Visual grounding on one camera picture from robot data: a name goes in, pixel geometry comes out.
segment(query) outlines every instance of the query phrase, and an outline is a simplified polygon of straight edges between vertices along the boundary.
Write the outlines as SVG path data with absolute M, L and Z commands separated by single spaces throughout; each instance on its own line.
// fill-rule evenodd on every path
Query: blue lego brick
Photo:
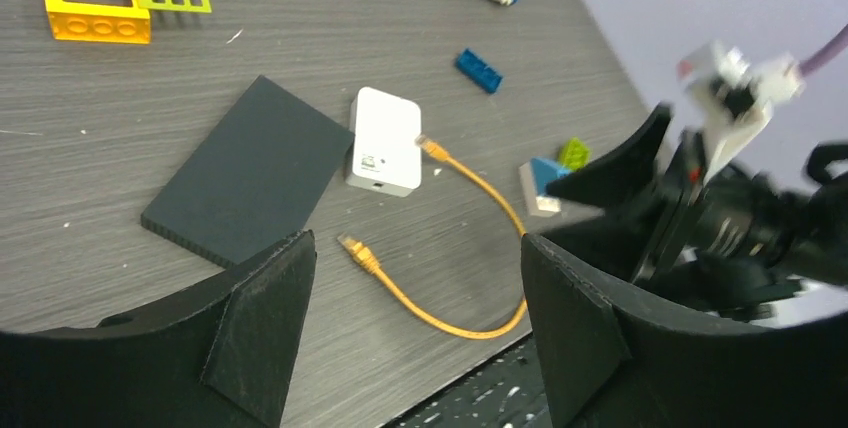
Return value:
M 545 187 L 548 183 L 568 175 L 571 171 L 553 160 L 545 158 L 530 159 L 530 168 L 533 170 L 533 179 L 536 182 L 536 195 L 547 196 Z
M 503 80 L 497 71 L 469 49 L 456 58 L 456 68 L 489 94 L 498 91 Z

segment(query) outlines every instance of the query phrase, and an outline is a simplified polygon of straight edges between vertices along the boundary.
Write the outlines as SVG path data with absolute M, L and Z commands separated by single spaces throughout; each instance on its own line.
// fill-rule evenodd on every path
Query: black mat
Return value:
M 141 215 L 230 268 L 305 227 L 353 133 L 260 76 Z

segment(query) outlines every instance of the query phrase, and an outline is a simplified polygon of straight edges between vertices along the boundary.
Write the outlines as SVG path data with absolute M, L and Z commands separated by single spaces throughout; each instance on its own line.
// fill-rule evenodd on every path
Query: white robot part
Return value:
M 798 62 L 784 55 L 756 67 L 746 62 L 739 50 L 721 42 L 695 51 L 678 65 L 678 76 L 686 91 L 704 113 L 705 180 L 709 180 L 759 135 L 774 116 L 774 107 L 786 103 L 804 89 Z M 734 112 L 722 90 L 747 90 L 750 106 Z

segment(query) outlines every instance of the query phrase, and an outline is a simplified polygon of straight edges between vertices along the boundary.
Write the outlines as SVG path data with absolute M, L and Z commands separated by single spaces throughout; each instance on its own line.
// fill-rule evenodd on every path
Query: table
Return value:
M 362 86 L 415 100 L 426 133 L 520 211 L 519 165 L 573 136 L 604 153 L 645 116 L 580 0 L 211 2 L 211 15 L 155 16 L 152 44 L 129 46 L 54 41 L 42 0 L 0 0 L 3 329 L 93 326 L 217 273 L 139 214 L 259 74 L 340 123 Z M 466 47 L 504 75 L 499 93 L 452 67 Z M 332 180 L 308 225 L 318 269 L 285 426 L 380 424 L 530 329 L 486 342 L 438 332 L 337 246 L 342 231 L 364 239 L 449 322 L 508 318 L 520 296 L 513 227 L 437 168 L 404 199 Z

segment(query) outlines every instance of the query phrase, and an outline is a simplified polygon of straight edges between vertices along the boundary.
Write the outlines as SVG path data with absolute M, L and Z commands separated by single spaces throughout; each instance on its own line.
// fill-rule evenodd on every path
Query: small label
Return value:
M 385 160 L 377 159 L 371 155 L 364 155 L 362 160 L 359 162 L 359 166 L 363 170 L 373 171 L 375 173 L 380 172 L 381 165 L 385 164 Z

